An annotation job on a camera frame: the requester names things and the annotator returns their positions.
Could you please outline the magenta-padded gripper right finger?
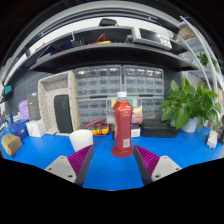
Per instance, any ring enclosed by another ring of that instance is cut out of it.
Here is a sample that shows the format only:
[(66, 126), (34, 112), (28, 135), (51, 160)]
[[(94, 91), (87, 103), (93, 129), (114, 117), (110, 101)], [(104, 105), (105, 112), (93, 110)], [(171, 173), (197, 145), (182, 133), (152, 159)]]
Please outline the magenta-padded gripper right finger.
[(134, 157), (144, 185), (181, 170), (181, 167), (167, 155), (159, 157), (138, 145), (134, 146)]

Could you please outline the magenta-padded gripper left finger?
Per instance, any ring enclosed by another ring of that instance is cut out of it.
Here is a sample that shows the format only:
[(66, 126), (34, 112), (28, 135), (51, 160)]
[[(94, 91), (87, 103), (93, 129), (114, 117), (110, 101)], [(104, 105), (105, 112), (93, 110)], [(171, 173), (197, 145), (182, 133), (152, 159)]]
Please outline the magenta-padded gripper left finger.
[(94, 155), (94, 147), (89, 145), (70, 156), (59, 156), (45, 170), (67, 181), (82, 186)]

